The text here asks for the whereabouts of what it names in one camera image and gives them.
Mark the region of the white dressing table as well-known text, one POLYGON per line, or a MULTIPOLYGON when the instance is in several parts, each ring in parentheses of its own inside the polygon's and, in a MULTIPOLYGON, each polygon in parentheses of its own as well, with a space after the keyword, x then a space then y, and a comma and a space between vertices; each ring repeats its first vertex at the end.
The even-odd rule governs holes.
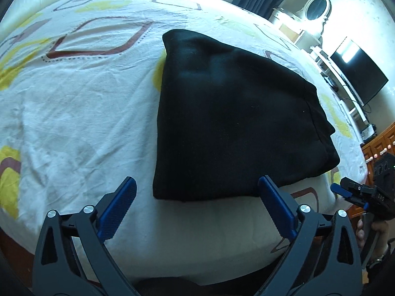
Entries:
POLYGON ((312 47, 322 46, 321 36, 310 33, 302 21, 293 18, 282 9, 274 8, 269 22, 285 34, 299 49, 305 50, 307 53, 311 52, 312 47))

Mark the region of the white oval vanity mirror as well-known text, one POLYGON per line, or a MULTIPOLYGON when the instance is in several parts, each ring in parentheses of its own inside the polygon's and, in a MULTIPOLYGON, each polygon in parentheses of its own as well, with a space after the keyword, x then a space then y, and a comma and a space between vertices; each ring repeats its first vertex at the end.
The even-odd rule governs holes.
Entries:
POLYGON ((330 0, 307 0, 299 14, 303 29, 313 36, 320 36, 330 13, 330 0))

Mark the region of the black flat television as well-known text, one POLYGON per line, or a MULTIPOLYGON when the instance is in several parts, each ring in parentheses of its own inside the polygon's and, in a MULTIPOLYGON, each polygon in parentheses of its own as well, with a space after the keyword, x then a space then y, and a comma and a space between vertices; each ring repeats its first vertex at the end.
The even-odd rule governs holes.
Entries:
POLYGON ((345 77, 362 106, 368 104, 388 82, 388 78, 371 57, 348 37, 329 58, 345 77))

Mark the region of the black studded pants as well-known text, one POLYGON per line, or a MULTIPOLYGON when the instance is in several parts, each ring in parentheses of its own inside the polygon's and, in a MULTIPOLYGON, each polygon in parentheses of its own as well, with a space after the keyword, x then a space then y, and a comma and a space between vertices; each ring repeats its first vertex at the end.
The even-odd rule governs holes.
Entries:
POLYGON ((153 196, 195 202, 258 196, 336 167, 317 88, 275 61, 186 29, 163 35, 153 196))

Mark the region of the wooden drawer cabinet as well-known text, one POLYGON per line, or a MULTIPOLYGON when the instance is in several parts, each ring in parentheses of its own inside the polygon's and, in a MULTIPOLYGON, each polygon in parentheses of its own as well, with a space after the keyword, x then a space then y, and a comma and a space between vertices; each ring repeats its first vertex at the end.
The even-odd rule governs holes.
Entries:
POLYGON ((379 175, 385 185, 389 185, 392 194, 394 194, 394 123, 389 125, 373 140, 361 147, 366 160, 368 174, 363 181, 365 185, 373 185, 376 172, 374 166, 378 161, 385 157, 383 166, 379 169, 382 173, 379 175))

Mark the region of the white tv stand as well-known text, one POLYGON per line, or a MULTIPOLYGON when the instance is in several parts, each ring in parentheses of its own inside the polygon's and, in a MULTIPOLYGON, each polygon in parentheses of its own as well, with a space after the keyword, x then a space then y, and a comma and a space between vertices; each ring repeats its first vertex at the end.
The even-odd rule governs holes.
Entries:
POLYGON ((361 141, 367 143, 375 137, 376 132, 374 126, 369 122, 367 112, 364 110, 364 105, 361 103, 359 96, 340 68, 319 46, 310 47, 310 50, 310 56, 319 66, 321 75, 352 117, 352 122, 360 134, 361 141))

